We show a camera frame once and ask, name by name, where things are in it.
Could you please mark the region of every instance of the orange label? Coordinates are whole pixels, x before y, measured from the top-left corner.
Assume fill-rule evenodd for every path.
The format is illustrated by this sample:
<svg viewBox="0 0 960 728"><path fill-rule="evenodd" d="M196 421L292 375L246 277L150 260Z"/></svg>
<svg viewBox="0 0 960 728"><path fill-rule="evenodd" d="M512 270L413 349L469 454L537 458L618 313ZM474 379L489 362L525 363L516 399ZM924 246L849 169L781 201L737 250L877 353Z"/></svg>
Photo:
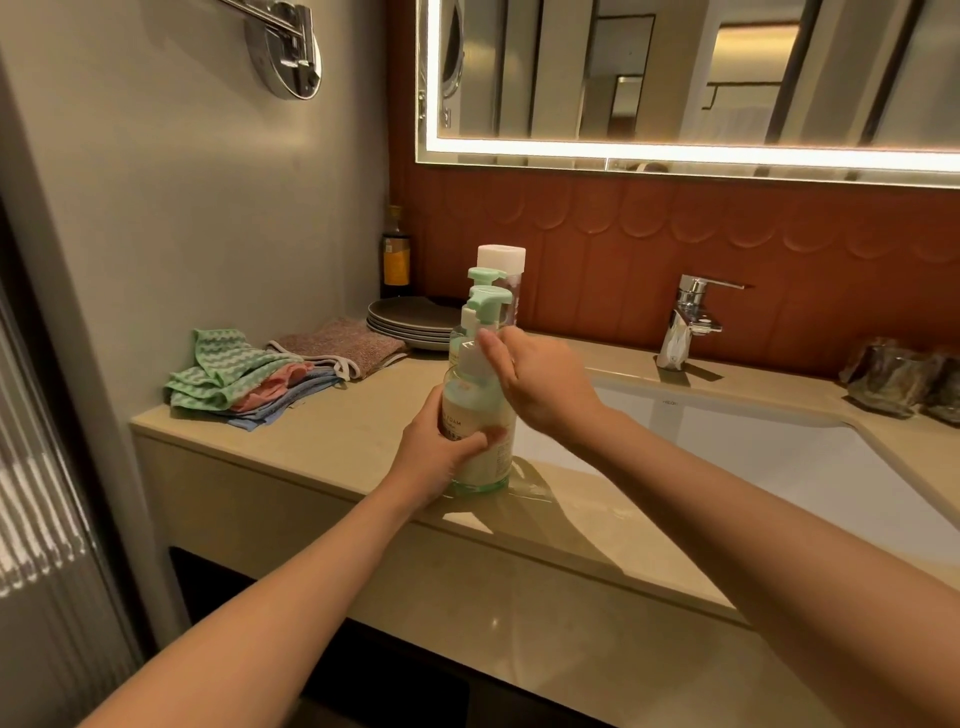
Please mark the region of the orange label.
<svg viewBox="0 0 960 728"><path fill-rule="evenodd" d="M410 251L383 254L383 282L387 285L410 285Z"/></svg>

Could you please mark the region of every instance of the white sink basin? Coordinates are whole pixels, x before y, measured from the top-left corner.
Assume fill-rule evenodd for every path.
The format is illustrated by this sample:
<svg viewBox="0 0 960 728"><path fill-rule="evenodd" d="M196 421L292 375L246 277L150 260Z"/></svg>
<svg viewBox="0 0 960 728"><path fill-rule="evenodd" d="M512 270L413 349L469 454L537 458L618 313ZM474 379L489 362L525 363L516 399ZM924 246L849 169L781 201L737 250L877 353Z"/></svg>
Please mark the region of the white sink basin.
<svg viewBox="0 0 960 728"><path fill-rule="evenodd" d="M773 408L594 381L600 399L683 449L903 556L960 565L960 530L852 428ZM516 455L599 474L518 423Z"/></svg>

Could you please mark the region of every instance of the stack of plates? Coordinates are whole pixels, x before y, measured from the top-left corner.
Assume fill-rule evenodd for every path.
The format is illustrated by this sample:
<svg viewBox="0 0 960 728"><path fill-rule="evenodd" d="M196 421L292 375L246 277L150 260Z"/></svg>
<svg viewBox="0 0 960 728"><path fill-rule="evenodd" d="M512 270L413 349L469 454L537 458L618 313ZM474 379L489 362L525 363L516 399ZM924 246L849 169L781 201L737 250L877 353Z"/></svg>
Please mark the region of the stack of plates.
<svg viewBox="0 0 960 728"><path fill-rule="evenodd" d="M375 301L367 309L367 326L399 339L412 349L445 352L450 332L460 325L460 309L421 296Z"/></svg>

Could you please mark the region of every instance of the green bottle base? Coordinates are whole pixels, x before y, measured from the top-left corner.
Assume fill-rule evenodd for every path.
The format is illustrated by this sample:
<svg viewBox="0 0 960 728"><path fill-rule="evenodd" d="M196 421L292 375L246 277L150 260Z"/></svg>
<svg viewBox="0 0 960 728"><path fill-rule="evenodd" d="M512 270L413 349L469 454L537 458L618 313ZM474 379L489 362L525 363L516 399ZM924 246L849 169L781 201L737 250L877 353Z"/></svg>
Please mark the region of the green bottle base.
<svg viewBox="0 0 960 728"><path fill-rule="evenodd" d="M506 488L509 482L510 476L508 474L490 485L467 485L467 483L454 480L450 483L450 490L454 496L468 496L474 493L493 493L494 491Z"/></svg>

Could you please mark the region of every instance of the wall-mounted makeup mirror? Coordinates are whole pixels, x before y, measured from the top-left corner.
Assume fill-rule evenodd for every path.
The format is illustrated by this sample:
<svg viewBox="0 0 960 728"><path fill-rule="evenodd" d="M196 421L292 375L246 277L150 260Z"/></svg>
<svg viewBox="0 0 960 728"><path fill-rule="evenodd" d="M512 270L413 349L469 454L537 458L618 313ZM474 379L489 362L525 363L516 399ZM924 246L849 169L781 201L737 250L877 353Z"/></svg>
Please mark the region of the wall-mounted makeup mirror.
<svg viewBox="0 0 960 728"><path fill-rule="evenodd" d="M418 161L960 185L958 0L420 0Z"/></svg>

